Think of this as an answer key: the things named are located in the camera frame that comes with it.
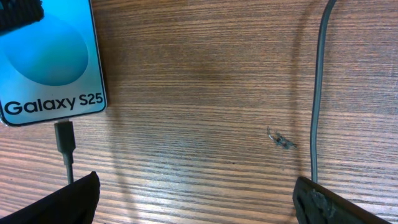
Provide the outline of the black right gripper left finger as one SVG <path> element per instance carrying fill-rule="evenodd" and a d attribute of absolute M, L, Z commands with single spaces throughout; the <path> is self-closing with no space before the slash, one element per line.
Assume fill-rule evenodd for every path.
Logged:
<path fill-rule="evenodd" d="M 100 199 L 96 172 L 1 218 L 1 224 L 92 223 Z"/>

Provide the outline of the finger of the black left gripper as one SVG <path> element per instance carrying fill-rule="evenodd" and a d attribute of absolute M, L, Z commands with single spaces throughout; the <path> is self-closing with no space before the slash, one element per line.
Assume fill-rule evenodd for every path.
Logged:
<path fill-rule="evenodd" d="M 8 33 L 44 18 L 41 0 L 1 0 L 1 33 Z"/>

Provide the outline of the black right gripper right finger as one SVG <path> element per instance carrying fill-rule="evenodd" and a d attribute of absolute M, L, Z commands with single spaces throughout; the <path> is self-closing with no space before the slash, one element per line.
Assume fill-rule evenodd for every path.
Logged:
<path fill-rule="evenodd" d="M 306 177 L 298 177 L 293 203 L 299 224 L 389 224 Z"/>

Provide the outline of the blue smartphone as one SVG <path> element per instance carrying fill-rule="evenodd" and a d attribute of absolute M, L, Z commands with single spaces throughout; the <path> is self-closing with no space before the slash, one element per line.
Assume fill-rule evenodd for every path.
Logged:
<path fill-rule="evenodd" d="M 44 18 L 1 35 L 1 122 L 27 126 L 107 106 L 90 0 L 42 0 Z"/>

